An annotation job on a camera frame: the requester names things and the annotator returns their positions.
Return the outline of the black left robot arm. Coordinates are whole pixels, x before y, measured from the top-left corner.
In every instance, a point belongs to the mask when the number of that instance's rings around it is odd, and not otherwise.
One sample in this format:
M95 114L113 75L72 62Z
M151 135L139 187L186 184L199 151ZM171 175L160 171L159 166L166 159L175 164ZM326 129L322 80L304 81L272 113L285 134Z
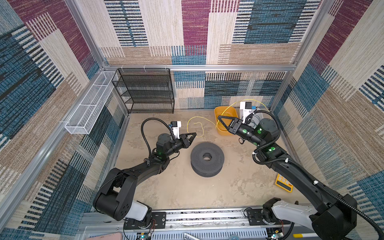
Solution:
M144 125L151 120L162 123L169 130L168 134L158 136L154 149L150 148L144 134ZM141 133L148 147L149 156L144 159L143 163L135 167L110 170L94 198L94 209L117 221L124 218L143 221L150 208L134 201L137 186L148 178L162 173L171 161L170 156L178 154L181 149L189 148L197 136L196 133L181 134L180 127L180 121L166 124L158 118L144 120L141 125Z

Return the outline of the black mesh shelf rack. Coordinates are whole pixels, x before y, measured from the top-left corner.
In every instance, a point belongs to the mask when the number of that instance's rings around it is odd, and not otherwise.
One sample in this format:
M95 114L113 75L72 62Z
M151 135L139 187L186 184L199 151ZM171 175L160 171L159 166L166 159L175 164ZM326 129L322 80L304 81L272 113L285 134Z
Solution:
M130 114L174 112L175 96L168 68L120 68L112 83Z

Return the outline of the yellow plastic bin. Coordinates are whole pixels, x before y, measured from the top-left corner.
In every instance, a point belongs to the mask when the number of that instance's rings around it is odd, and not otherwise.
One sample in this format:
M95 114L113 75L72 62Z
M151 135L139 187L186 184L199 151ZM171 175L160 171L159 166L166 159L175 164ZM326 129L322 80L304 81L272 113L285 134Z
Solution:
M227 131L225 126L218 120L218 116L226 116L226 117L238 117L237 111L233 107L220 106L216 107L214 110L215 120L217 122L217 132L221 136L231 136L232 134Z

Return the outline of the dark grey cable spool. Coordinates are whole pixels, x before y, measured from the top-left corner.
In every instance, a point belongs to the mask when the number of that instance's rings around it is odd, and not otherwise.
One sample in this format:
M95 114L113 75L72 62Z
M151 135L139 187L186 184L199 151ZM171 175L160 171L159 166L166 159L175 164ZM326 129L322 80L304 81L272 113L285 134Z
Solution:
M224 162L222 149L213 143L200 143L191 152L192 169L204 178L216 176L222 170Z

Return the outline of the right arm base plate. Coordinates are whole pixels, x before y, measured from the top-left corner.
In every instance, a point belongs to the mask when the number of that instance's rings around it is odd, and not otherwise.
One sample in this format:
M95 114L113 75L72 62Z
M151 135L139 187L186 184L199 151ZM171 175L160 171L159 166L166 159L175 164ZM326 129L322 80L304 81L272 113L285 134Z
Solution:
M274 214L270 214L269 216L267 216L263 213L263 209L246 208L243 213L248 219L250 226L291 225L290 221L279 220L275 217Z

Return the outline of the yellow handheld device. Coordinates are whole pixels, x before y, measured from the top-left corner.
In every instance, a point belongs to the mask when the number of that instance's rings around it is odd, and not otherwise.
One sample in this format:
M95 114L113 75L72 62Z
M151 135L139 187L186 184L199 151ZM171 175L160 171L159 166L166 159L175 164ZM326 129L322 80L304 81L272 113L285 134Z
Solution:
M289 193L291 193L294 188L294 186L280 174L277 175L275 185Z

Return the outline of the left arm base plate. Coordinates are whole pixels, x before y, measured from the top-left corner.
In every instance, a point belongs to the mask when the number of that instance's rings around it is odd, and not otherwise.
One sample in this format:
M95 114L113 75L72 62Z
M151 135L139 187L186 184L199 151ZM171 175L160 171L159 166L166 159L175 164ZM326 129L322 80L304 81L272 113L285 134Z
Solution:
M166 212L151 212L147 214L142 221L135 219L125 219L124 230L149 230L154 226L155 230L166 227Z

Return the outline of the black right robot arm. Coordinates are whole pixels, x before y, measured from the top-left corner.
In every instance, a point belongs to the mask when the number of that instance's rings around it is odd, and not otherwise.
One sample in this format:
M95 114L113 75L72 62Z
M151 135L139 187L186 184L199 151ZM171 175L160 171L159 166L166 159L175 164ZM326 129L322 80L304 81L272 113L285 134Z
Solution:
M382 228L358 209L356 199L323 184L276 143L281 128L273 114L261 119L255 128L235 117L220 115L217 119L229 133L256 146L252 153L256 164L282 175L310 201L315 212L296 220L297 224L313 229L322 240L345 240L360 216L375 229L380 240L384 238Z

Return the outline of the aluminium mounting rail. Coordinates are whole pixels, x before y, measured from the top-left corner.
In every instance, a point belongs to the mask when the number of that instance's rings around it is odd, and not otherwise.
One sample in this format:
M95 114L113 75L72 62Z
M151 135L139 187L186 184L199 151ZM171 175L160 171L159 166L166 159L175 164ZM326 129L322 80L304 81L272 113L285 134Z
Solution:
M86 213L81 220L75 238L77 240L102 239L116 240L316 240L318 236L311 230L294 224L250 226L244 215L246 208L210 208L154 210L166 212L164 229L124 230L124 222L115 221L99 213Z

